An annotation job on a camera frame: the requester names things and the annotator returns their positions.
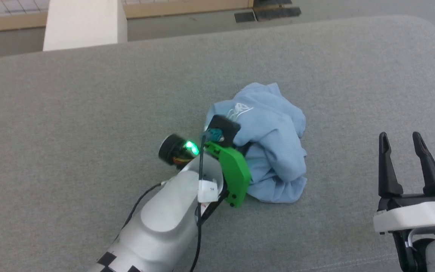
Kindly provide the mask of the light blue garment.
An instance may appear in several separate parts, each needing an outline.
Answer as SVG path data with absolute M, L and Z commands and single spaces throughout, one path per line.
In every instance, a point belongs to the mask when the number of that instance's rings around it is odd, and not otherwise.
M 247 193 L 263 202 L 294 203 L 307 184 L 307 152 L 301 145 L 306 118 L 281 93 L 278 84 L 252 83 L 231 100 L 214 103 L 204 127 L 223 115 L 241 128 L 234 145 L 243 148 L 251 173 Z

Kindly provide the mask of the wide black floor mat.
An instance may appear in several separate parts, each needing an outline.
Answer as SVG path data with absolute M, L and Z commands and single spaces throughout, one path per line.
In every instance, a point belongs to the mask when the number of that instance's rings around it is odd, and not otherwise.
M 292 0 L 254 0 L 253 7 L 262 7 L 270 5 L 290 5 Z
M 301 15 L 300 7 L 264 6 L 253 8 L 257 21 L 270 21 L 275 19 L 298 17 Z

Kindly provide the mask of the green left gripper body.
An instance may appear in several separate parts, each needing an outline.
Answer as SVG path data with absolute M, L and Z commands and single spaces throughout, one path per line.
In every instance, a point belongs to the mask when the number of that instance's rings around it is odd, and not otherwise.
M 225 200 L 233 208 L 240 207 L 245 200 L 251 180 L 245 157 L 233 146 L 222 147 L 212 141 L 208 141 L 204 146 L 207 153 L 215 158 L 221 167 L 220 172 L 228 191 Z

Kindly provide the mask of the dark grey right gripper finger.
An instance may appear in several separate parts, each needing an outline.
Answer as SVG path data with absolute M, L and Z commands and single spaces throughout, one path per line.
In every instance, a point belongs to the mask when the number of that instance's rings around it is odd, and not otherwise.
M 386 132 L 379 134 L 378 195 L 382 198 L 401 196 L 404 191 L 398 183 L 391 159 L 391 147 Z
M 435 159 L 418 131 L 413 132 L 412 138 L 415 153 L 421 162 L 424 179 L 423 193 L 427 196 L 435 196 Z

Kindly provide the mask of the small black floor mat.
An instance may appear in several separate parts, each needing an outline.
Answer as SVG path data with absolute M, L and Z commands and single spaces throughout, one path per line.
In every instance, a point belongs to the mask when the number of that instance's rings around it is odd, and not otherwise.
M 236 23 L 252 22 L 256 21 L 253 11 L 234 13 Z

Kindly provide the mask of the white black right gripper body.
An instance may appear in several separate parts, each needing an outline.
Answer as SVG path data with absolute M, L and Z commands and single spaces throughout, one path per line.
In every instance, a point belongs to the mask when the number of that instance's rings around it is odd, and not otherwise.
M 435 201 L 391 209 L 373 217 L 377 233 L 423 227 L 435 227 Z

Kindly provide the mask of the wooden baseboard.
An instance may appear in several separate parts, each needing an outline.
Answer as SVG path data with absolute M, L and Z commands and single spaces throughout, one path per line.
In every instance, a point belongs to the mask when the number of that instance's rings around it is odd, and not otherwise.
M 123 2 L 123 10 L 127 19 L 243 10 L 251 9 L 254 5 L 254 0 L 150 0 L 133 4 L 126 0 Z M 47 11 L 0 17 L 0 31 L 45 27 L 46 20 Z

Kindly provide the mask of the white square pillar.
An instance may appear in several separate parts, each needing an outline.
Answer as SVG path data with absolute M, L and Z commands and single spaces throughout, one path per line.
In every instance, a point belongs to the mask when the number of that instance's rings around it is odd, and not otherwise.
M 43 51 L 126 42 L 121 0 L 49 0 Z

